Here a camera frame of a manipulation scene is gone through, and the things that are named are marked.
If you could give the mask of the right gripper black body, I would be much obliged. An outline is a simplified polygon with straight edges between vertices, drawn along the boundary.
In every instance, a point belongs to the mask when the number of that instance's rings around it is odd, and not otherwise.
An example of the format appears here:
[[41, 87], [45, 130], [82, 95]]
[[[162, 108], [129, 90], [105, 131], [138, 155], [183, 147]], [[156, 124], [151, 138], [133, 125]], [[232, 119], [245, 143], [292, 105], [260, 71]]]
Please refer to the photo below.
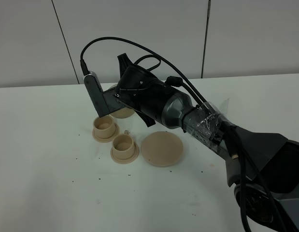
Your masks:
[[131, 73], [120, 79], [115, 92], [122, 103], [135, 111], [152, 110], [155, 121], [162, 123], [162, 111], [175, 88], [141, 66], [133, 65]]

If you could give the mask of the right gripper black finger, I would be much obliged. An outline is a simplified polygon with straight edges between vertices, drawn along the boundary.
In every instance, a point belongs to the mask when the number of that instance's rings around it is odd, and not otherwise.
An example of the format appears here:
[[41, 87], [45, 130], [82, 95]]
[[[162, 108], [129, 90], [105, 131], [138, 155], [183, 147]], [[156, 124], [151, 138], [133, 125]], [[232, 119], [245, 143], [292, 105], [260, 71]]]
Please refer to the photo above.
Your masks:
[[131, 70], [132, 70], [134, 64], [128, 58], [126, 53], [119, 55], [117, 58], [119, 61], [120, 79], [122, 77], [125, 78], [126, 76], [128, 76], [131, 73]]
[[144, 121], [147, 127], [151, 127], [156, 124], [154, 112], [152, 110], [136, 111], [136, 113]]

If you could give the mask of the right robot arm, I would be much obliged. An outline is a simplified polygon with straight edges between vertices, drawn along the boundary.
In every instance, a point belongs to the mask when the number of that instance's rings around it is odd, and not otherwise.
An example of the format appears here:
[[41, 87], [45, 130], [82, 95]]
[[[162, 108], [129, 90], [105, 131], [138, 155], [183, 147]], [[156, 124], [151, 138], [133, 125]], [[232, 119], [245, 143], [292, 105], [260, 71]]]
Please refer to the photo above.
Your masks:
[[120, 80], [115, 95], [150, 127], [181, 128], [226, 163], [227, 183], [248, 219], [278, 232], [299, 232], [299, 143], [278, 133], [256, 133], [232, 124], [206, 101], [193, 106], [195, 94], [178, 90], [180, 77], [166, 81], [151, 69], [118, 56]]

